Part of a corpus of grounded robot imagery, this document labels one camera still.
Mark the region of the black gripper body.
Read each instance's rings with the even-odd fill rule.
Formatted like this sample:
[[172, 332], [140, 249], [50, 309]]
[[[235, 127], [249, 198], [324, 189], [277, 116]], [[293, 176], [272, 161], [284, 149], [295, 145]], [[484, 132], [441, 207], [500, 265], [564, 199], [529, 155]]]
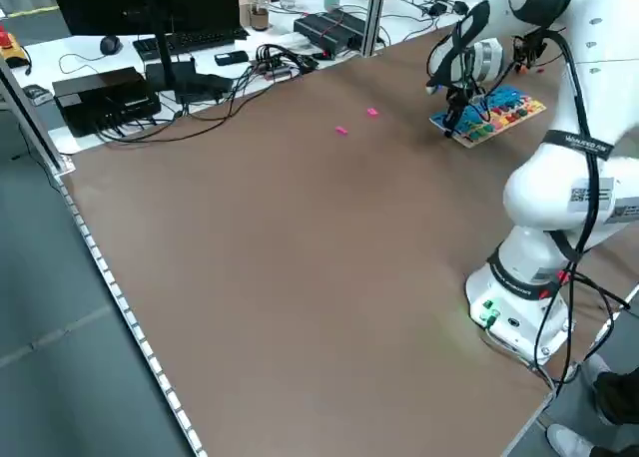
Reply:
[[468, 106], [486, 108], [486, 90], [476, 82], [453, 84], [448, 89], [448, 107], [464, 109]]
[[512, 39], [515, 61], [536, 61], [545, 50], [544, 36], [540, 33], [513, 35]]

